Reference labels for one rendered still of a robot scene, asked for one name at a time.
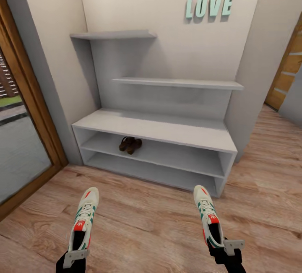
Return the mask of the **sandal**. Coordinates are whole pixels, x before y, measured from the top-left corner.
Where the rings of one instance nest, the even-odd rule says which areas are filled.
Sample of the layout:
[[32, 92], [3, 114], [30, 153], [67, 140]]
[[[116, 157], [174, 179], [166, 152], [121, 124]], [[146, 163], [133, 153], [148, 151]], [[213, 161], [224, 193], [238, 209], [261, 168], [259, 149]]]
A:
[[126, 137], [125, 140], [123, 140], [121, 142], [121, 145], [119, 146], [120, 151], [125, 151], [134, 139], [134, 137]]
[[140, 149], [142, 147], [141, 139], [134, 139], [133, 142], [126, 148], [128, 154], [132, 155], [135, 152], [135, 149]]

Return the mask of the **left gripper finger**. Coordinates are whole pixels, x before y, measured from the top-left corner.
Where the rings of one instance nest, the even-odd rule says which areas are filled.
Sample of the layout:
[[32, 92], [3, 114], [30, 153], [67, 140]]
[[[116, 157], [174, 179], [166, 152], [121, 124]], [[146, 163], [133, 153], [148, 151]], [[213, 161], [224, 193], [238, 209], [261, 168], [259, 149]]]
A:
[[[65, 253], [66, 254], [66, 253]], [[56, 265], [60, 262], [60, 261], [64, 261], [65, 260], [65, 254], [58, 260], [58, 262], [56, 263]]]

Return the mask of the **gym shoe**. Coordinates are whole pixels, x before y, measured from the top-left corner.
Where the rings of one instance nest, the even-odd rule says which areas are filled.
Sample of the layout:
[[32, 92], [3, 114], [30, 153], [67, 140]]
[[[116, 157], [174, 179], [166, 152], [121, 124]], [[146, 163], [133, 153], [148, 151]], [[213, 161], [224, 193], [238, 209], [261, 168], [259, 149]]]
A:
[[203, 236], [205, 243], [209, 239], [211, 245], [217, 248], [225, 247], [221, 222], [214, 209], [213, 201], [207, 189], [202, 185], [196, 185], [193, 191], [194, 201], [200, 211], [203, 223]]
[[91, 228], [99, 203], [97, 187], [89, 188], [81, 198], [74, 225], [70, 235], [68, 252], [89, 249]]

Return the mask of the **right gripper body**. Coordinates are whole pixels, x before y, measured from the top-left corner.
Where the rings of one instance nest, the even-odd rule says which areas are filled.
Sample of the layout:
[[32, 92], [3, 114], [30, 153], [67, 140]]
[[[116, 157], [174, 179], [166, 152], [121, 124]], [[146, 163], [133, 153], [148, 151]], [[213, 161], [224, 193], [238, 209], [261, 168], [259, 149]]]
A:
[[233, 266], [242, 266], [242, 255], [240, 249], [234, 250], [235, 256], [228, 256], [227, 253], [224, 251], [224, 247], [214, 247], [214, 253], [216, 264], [224, 264], [224, 266], [228, 270], [228, 273], [231, 272]]

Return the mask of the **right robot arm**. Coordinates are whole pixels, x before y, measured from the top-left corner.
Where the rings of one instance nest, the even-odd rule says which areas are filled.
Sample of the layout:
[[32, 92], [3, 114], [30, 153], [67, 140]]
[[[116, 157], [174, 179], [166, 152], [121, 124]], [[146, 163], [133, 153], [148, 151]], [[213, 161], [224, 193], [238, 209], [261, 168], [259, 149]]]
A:
[[242, 239], [224, 239], [225, 247], [213, 247], [207, 239], [208, 248], [211, 256], [215, 257], [216, 264], [224, 264], [228, 273], [246, 273], [242, 266], [242, 255], [240, 248], [245, 248], [246, 243]]

